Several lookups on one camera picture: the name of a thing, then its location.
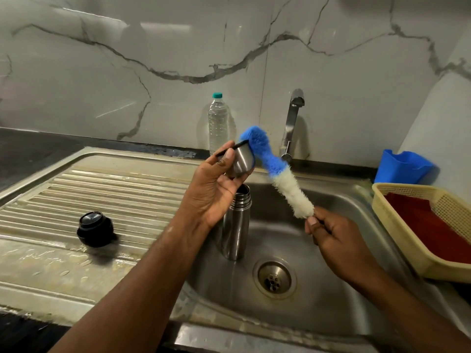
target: white bristles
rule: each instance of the white bristles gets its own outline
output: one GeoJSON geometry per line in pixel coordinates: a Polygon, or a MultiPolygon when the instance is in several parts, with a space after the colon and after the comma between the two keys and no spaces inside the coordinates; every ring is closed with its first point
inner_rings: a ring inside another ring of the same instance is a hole
{"type": "Polygon", "coordinates": [[[286,197],[296,218],[307,218],[314,215],[314,206],[299,188],[298,181],[289,166],[279,175],[272,177],[271,180],[273,186],[286,197]]]}

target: stainless steel cup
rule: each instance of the stainless steel cup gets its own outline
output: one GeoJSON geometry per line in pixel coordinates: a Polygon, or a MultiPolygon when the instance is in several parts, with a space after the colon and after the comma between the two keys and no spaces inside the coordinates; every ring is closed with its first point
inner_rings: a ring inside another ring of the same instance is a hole
{"type": "Polygon", "coordinates": [[[216,247],[227,260],[238,260],[244,256],[251,206],[250,188],[242,184],[224,217],[211,230],[216,247]]]}
{"type": "MultiPolygon", "coordinates": [[[[255,156],[249,145],[249,140],[244,140],[232,147],[235,152],[234,163],[229,171],[226,172],[227,176],[235,178],[249,172],[255,167],[255,156]]],[[[216,155],[218,161],[224,156],[227,150],[224,150],[216,155]]]]}

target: yellow basket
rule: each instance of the yellow basket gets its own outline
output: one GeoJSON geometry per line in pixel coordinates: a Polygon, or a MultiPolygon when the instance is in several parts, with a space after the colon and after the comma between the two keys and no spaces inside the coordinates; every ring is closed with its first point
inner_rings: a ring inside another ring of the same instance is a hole
{"type": "Polygon", "coordinates": [[[471,283],[471,264],[444,260],[433,254],[384,196],[393,192],[429,200],[433,212],[471,244],[471,208],[465,202],[444,189],[418,184],[376,183],[373,191],[374,212],[420,276],[471,283]]]}

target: hand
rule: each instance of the hand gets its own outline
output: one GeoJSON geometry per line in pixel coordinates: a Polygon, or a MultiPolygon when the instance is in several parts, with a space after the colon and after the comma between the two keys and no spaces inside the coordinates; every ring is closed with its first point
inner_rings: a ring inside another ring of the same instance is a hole
{"type": "Polygon", "coordinates": [[[335,275],[358,288],[372,275],[385,273],[354,221],[322,207],[315,207],[314,215],[316,218],[306,219],[305,232],[312,234],[314,243],[335,275]]]}
{"type": "Polygon", "coordinates": [[[180,205],[186,215],[198,217],[208,231],[227,212],[237,189],[251,173],[234,179],[224,175],[235,159],[235,152],[230,148],[234,144],[234,141],[226,142],[198,166],[180,205]],[[218,162],[216,154],[225,149],[228,150],[218,162]]]}

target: stainless steel bottle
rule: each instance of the stainless steel bottle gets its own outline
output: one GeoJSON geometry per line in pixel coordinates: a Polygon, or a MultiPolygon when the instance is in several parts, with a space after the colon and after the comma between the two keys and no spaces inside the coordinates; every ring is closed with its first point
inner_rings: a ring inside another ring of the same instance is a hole
{"type": "Polygon", "coordinates": [[[250,188],[242,184],[226,214],[211,231],[216,246],[228,260],[238,260],[244,256],[251,206],[250,188]]]}

